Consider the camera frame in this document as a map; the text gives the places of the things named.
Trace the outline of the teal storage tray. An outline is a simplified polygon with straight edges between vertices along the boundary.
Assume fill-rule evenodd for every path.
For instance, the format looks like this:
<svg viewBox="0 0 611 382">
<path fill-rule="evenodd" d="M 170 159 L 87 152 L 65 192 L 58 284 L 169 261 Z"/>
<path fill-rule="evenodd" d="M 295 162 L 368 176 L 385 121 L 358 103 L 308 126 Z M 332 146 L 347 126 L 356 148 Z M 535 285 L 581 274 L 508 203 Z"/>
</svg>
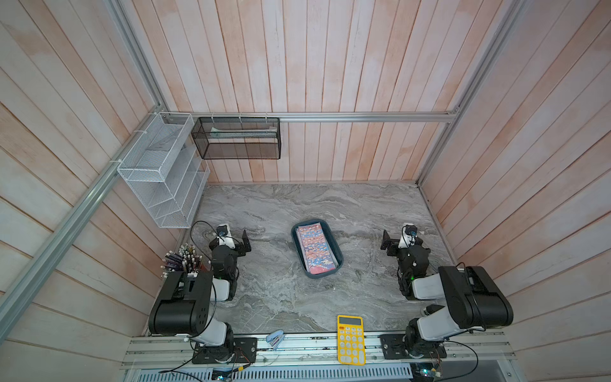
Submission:
<svg viewBox="0 0 611 382">
<path fill-rule="evenodd" d="M 311 219 L 297 223 L 291 229 L 291 237 L 307 277 L 321 279 L 341 269 L 344 256 L 326 221 Z"/>
</svg>

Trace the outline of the cat sticker sheet pink blue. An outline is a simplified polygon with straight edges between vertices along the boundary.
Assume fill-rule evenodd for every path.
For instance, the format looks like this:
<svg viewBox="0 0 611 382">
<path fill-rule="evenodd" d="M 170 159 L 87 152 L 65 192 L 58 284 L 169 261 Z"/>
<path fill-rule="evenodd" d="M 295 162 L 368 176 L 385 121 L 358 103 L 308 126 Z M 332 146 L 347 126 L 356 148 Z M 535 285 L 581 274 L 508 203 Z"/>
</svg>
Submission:
<svg viewBox="0 0 611 382">
<path fill-rule="evenodd" d="M 339 260 L 321 222 L 299 225 L 294 233 L 309 276 L 323 276 L 338 269 Z"/>
</svg>

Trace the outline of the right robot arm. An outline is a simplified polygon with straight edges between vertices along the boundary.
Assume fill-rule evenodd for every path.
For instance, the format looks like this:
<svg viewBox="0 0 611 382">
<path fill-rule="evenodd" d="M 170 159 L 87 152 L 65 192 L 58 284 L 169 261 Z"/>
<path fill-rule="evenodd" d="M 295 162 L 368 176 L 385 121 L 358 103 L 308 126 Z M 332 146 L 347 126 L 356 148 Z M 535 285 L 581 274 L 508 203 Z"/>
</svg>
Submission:
<svg viewBox="0 0 611 382">
<path fill-rule="evenodd" d="M 381 335 L 386 360 L 442 359 L 452 337 L 512 324 L 510 302 L 483 267 L 441 266 L 427 273 L 431 250 L 415 226 L 404 225 L 399 239 L 383 231 L 380 249 L 397 259 L 399 290 L 406 299 L 445 302 L 425 307 L 422 317 L 409 321 L 405 334 Z"/>
</svg>

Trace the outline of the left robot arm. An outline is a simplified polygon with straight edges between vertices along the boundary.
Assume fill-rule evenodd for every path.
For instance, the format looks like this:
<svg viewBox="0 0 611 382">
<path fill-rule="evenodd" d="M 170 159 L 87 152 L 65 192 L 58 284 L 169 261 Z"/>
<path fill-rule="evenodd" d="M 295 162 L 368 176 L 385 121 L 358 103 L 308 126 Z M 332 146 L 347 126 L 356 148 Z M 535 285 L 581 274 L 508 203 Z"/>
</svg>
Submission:
<svg viewBox="0 0 611 382">
<path fill-rule="evenodd" d="M 235 297 L 240 276 L 238 259 L 251 251 L 246 232 L 232 237 L 230 228 L 216 228 L 210 254 L 200 254 L 194 244 L 183 244 L 165 256 L 164 283 L 151 310 L 152 335 L 182 336 L 192 345 L 193 364 L 252 364 L 257 340 L 236 338 L 232 327 L 216 319 L 220 302 Z"/>
</svg>

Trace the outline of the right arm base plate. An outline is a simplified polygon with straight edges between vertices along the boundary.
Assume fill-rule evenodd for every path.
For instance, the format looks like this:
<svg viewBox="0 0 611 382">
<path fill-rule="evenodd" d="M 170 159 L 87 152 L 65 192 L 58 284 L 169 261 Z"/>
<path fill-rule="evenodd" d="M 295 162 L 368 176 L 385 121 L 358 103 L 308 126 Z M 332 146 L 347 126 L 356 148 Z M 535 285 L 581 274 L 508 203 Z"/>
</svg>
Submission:
<svg viewBox="0 0 611 382">
<path fill-rule="evenodd" d="M 380 343 L 386 360 L 447 358 L 442 342 L 428 342 L 407 334 L 382 334 Z"/>
</svg>

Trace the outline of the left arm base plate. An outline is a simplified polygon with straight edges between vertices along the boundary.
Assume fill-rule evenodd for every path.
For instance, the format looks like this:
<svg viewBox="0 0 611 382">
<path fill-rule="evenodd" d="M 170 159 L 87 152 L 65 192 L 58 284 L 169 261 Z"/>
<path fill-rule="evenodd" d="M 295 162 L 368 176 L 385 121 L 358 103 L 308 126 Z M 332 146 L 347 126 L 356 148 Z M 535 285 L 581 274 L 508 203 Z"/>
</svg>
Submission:
<svg viewBox="0 0 611 382">
<path fill-rule="evenodd" d="M 199 346 L 193 352 L 193 364 L 252 364 L 256 361 L 256 337 L 227 337 L 220 346 Z"/>
</svg>

